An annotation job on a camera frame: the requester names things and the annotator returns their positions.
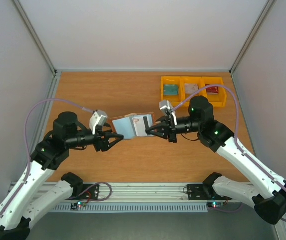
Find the brown leather card holder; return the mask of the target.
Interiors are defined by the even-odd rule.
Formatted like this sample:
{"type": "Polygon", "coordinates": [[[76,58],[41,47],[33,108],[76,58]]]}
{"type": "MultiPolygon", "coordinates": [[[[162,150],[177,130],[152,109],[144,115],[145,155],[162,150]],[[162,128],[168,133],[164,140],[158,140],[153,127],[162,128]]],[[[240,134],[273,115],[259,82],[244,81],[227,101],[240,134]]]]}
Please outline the brown leather card holder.
{"type": "Polygon", "coordinates": [[[152,137],[152,135],[146,134],[145,129],[151,127],[155,122],[153,113],[131,113],[125,116],[112,118],[110,121],[113,131],[123,135],[124,140],[131,140],[139,137],[152,137]]]}

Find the white card with stripe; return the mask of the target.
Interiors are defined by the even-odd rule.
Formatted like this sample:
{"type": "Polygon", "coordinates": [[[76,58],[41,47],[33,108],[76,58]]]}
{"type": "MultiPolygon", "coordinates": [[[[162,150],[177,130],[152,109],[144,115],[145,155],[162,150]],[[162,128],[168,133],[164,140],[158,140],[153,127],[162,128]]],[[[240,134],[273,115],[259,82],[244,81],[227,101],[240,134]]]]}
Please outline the white card with stripe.
{"type": "Polygon", "coordinates": [[[149,137],[145,132],[146,129],[153,125],[153,117],[151,114],[135,115],[132,118],[133,128],[137,137],[149,137]]]}

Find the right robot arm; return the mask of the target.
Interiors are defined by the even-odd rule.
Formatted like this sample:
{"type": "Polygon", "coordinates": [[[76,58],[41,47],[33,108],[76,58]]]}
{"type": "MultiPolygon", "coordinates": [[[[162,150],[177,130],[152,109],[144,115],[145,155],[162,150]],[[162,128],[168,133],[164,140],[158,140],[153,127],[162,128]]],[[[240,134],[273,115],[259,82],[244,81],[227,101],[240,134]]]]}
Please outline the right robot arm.
{"type": "Polygon", "coordinates": [[[177,135],[196,133],[203,146],[226,159],[249,181],[236,182],[214,172],[202,182],[205,196],[236,200],[253,208],[271,225],[282,219],[286,213],[286,180],[264,166],[228,127],[214,119],[213,106],[205,97],[191,98],[188,117],[176,117],[166,100],[159,103],[159,108],[164,116],[147,128],[146,134],[176,143],[177,135]]]}

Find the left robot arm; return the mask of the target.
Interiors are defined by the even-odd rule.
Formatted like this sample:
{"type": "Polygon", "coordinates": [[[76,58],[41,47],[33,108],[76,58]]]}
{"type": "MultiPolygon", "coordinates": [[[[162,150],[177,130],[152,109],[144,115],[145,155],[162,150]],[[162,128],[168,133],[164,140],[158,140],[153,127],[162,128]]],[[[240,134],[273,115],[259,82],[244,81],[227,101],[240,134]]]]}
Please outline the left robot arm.
{"type": "Polygon", "coordinates": [[[73,112],[63,112],[53,122],[52,130],[35,147],[19,181],[0,204],[0,240],[25,240],[31,229],[57,204],[83,195],[83,180],[68,172],[47,193],[34,199],[43,184],[69,157],[70,150],[83,151],[94,146],[106,152],[124,139],[108,127],[107,115],[95,111],[89,128],[73,112]]]}

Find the teal card stack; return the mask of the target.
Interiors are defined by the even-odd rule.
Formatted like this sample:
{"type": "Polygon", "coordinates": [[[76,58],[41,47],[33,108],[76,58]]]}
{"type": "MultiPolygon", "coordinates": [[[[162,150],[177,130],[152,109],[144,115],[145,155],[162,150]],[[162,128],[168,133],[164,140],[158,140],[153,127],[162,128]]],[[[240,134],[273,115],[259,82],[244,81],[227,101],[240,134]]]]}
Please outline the teal card stack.
{"type": "Polygon", "coordinates": [[[177,96],[179,87],[175,84],[164,84],[163,85],[163,95],[164,96],[177,96]]]}

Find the white card stack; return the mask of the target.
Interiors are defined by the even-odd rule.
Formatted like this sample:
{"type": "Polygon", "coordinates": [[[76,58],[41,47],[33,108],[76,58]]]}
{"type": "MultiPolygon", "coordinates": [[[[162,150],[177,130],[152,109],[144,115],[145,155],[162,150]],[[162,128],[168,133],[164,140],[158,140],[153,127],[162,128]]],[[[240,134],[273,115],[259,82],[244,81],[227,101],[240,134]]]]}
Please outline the white card stack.
{"type": "Polygon", "coordinates": [[[185,83],[184,91],[186,95],[191,95],[198,90],[198,85],[195,83],[185,83]]]}

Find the red card stack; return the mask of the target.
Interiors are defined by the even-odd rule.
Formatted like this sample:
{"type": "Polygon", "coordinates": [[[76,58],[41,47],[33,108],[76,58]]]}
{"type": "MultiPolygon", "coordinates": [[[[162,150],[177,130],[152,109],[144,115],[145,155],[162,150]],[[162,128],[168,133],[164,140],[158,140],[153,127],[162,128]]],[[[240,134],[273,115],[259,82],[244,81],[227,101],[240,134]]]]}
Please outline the red card stack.
{"type": "Polygon", "coordinates": [[[206,88],[206,94],[207,95],[217,95],[219,93],[217,86],[211,86],[206,88]]]}

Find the left yellow bin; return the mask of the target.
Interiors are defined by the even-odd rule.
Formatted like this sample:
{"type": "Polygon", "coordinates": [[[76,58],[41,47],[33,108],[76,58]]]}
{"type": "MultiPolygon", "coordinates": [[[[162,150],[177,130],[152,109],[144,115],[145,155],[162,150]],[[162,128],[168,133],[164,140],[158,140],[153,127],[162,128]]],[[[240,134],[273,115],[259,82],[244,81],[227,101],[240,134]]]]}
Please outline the left yellow bin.
{"type": "Polygon", "coordinates": [[[180,76],[161,77],[161,100],[169,101],[175,107],[184,99],[182,78],[180,76]]]}

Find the yellow bin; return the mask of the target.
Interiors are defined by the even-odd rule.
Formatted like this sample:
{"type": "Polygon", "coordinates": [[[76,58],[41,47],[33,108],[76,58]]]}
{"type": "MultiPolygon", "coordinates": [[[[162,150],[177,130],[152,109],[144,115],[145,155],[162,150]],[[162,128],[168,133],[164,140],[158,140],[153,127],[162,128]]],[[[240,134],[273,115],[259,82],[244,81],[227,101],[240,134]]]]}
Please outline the yellow bin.
{"type": "Polygon", "coordinates": [[[184,99],[182,78],[180,76],[161,77],[161,100],[169,101],[175,107],[184,99]]]}
{"type": "Polygon", "coordinates": [[[179,100],[185,100],[191,94],[205,86],[202,77],[181,76],[179,83],[179,100]]]}
{"type": "MultiPolygon", "coordinates": [[[[221,77],[202,77],[205,86],[209,85],[224,85],[221,77]]],[[[217,95],[207,95],[209,103],[216,108],[224,108],[227,101],[227,94],[224,88],[218,87],[217,95]]]]}

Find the middle yellow bin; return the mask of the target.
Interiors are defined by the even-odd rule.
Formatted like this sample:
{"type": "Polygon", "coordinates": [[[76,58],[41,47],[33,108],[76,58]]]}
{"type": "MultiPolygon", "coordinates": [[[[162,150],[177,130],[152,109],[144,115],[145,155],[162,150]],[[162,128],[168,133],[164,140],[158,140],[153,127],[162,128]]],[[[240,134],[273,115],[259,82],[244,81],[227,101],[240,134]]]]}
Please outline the middle yellow bin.
{"type": "Polygon", "coordinates": [[[205,86],[202,77],[181,76],[179,83],[179,100],[185,100],[191,94],[205,86]]]}

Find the right yellow bin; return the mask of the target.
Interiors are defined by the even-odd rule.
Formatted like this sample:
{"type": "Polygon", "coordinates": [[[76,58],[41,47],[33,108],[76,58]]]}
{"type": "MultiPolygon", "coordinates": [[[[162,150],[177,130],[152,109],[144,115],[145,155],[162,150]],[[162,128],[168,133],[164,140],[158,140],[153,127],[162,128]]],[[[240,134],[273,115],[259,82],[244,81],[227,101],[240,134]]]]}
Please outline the right yellow bin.
{"type": "MultiPolygon", "coordinates": [[[[221,77],[202,77],[205,86],[209,85],[224,85],[221,77]]],[[[227,94],[224,88],[218,87],[217,95],[207,95],[209,103],[216,108],[224,108],[227,101],[227,94]]]]}

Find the left small circuit board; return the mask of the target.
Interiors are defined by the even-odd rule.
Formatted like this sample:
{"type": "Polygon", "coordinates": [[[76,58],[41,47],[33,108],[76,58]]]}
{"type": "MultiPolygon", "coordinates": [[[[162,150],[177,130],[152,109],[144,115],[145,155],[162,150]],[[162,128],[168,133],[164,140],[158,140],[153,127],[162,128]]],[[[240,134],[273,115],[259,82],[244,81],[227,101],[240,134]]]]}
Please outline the left small circuit board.
{"type": "Polygon", "coordinates": [[[85,207],[87,205],[87,203],[83,203],[83,202],[77,202],[77,203],[72,203],[71,205],[70,205],[70,209],[73,211],[76,211],[76,210],[78,210],[78,209],[81,209],[81,208],[83,208],[83,207],[85,207]]]}

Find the small circuit board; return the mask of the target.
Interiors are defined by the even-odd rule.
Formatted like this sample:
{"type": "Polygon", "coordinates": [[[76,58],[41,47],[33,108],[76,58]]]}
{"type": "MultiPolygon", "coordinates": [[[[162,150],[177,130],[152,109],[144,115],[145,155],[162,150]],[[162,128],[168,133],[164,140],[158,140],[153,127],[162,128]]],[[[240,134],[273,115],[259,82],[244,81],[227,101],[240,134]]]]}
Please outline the small circuit board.
{"type": "Polygon", "coordinates": [[[207,207],[212,209],[222,208],[224,205],[225,205],[224,202],[217,202],[217,201],[207,203],[207,207]]]}
{"type": "Polygon", "coordinates": [[[83,208],[83,207],[85,207],[87,205],[87,203],[83,203],[83,202],[77,202],[77,203],[72,203],[71,205],[70,205],[70,209],[73,211],[76,211],[76,210],[78,210],[78,209],[81,209],[81,208],[83,208]]]}

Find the right small circuit board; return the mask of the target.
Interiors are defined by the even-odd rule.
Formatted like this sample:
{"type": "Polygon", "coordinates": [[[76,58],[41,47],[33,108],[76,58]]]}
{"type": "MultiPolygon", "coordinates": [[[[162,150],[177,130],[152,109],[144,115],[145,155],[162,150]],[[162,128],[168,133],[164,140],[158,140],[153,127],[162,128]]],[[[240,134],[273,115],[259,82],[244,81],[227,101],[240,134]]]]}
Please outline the right small circuit board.
{"type": "Polygon", "coordinates": [[[217,202],[217,201],[207,203],[207,207],[212,209],[222,208],[224,205],[225,205],[224,202],[217,202]]]}

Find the aluminium front rail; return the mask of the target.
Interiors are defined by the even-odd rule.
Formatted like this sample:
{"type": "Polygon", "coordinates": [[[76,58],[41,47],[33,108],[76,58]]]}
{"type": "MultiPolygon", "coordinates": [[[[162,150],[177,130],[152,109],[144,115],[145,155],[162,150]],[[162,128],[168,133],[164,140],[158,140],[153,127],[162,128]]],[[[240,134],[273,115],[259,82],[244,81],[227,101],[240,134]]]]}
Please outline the aluminium front rail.
{"type": "MultiPolygon", "coordinates": [[[[186,202],[188,197],[183,193],[183,188],[188,184],[201,184],[201,183],[188,183],[188,182],[125,182],[117,183],[112,182],[111,188],[107,185],[99,184],[98,200],[107,199],[106,202],[115,203],[143,203],[143,202],[186,202]]],[[[231,181],[227,182],[227,189],[221,189],[219,196],[225,196],[233,201],[239,202],[236,194],[240,191],[236,190],[236,186],[231,181]]],[[[215,200],[194,200],[200,202],[212,202],[215,200]]]]}

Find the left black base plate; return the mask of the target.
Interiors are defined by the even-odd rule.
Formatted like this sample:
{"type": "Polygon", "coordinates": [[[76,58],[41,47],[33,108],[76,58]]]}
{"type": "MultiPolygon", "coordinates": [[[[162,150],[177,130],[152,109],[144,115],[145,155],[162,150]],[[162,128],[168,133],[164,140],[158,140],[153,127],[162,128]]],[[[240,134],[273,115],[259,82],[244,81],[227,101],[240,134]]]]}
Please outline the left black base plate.
{"type": "Polygon", "coordinates": [[[81,195],[79,196],[72,196],[69,200],[76,200],[76,201],[87,201],[90,200],[98,200],[99,195],[99,185],[92,187],[92,184],[84,184],[81,188],[81,195]]]}

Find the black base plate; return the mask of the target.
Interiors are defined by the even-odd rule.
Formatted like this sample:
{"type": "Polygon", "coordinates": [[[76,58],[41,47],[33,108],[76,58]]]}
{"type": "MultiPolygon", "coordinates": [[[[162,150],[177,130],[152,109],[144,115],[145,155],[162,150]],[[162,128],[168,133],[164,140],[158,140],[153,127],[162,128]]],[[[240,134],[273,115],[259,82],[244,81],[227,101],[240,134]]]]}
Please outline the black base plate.
{"type": "Polygon", "coordinates": [[[203,184],[187,184],[183,188],[183,193],[187,195],[189,201],[223,201],[230,200],[225,196],[216,194],[212,187],[203,186],[203,184]]]}
{"type": "Polygon", "coordinates": [[[79,196],[72,196],[69,200],[76,200],[76,201],[87,201],[90,200],[98,200],[99,195],[99,185],[92,187],[92,184],[84,184],[81,188],[81,195],[79,196]]]}

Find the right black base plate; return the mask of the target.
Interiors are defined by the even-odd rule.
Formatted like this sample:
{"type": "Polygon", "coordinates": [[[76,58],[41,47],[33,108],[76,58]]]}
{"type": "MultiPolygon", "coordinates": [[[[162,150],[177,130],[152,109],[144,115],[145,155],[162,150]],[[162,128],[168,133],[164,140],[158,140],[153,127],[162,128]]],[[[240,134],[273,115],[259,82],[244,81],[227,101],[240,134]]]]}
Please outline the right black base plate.
{"type": "Polygon", "coordinates": [[[225,196],[216,194],[212,187],[203,186],[203,184],[187,184],[183,188],[183,193],[187,195],[189,201],[223,201],[230,200],[225,196]]]}

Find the left aluminium frame post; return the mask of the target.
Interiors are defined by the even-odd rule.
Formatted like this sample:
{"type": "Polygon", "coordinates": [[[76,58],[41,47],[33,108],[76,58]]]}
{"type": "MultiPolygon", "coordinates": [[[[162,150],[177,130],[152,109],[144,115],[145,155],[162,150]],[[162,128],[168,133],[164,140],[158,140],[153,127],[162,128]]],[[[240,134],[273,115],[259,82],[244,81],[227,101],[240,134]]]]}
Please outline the left aluminium frame post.
{"type": "Polygon", "coordinates": [[[48,68],[50,69],[51,73],[55,76],[57,70],[55,69],[55,67],[54,67],[48,53],[46,52],[38,34],[36,33],[36,30],[33,27],[26,11],[24,10],[22,3],[19,0],[12,0],[12,3],[14,4],[16,10],[18,11],[18,14],[20,15],[24,25],[26,26],[29,34],[31,35],[33,41],[35,42],[38,50],[40,51],[40,53],[42,55],[42,57],[44,58],[45,62],[47,63],[48,68]]]}

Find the aluminium frame post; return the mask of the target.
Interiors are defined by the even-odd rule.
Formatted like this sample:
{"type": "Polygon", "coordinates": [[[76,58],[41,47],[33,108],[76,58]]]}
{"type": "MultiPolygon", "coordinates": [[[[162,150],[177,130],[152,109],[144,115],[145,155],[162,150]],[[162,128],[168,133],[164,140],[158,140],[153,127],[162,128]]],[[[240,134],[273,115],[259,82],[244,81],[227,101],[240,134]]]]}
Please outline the aluminium frame post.
{"type": "Polygon", "coordinates": [[[259,32],[261,26],[265,22],[269,12],[273,8],[274,4],[276,3],[276,0],[267,0],[262,8],[262,10],[259,13],[259,16],[257,17],[253,27],[251,28],[245,42],[243,43],[235,61],[233,62],[229,73],[230,75],[233,75],[236,71],[238,65],[241,63],[242,59],[244,58],[246,52],[248,51],[249,47],[251,46],[251,43],[255,39],[257,33],[259,32]]]}
{"type": "Polygon", "coordinates": [[[26,26],[29,34],[31,35],[33,41],[35,42],[38,50],[40,51],[40,53],[42,55],[42,57],[44,58],[45,62],[47,63],[48,68],[50,69],[51,73],[55,76],[57,70],[55,69],[55,67],[54,67],[48,53],[46,52],[38,34],[36,33],[36,30],[33,27],[26,11],[24,10],[22,3],[19,0],[12,0],[12,3],[14,4],[16,10],[18,11],[18,14],[20,15],[24,25],[26,26]]]}

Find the right aluminium frame post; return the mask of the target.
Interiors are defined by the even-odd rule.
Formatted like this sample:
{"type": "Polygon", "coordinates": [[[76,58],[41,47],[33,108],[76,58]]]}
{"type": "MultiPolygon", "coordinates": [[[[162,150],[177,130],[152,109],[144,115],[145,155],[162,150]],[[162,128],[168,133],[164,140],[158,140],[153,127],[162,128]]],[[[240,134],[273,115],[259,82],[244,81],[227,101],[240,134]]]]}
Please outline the right aluminium frame post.
{"type": "Polygon", "coordinates": [[[233,62],[229,73],[230,75],[233,75],[236,71],[238,65],[241,63],[242,59],[244,58],[246,52],[248,51],[249,47],[251,46],[251,43],[255,39],[257,33],[259,32],[261,26],[265,22],[269,12],[273,8],[274,4],[276,3],[276,0],[267,0],[262,8],[262,10],[259,13],[259,16],[257,17],[253,27],[251,28],[245,42],[243,43],[235,61],[233,62]]]}

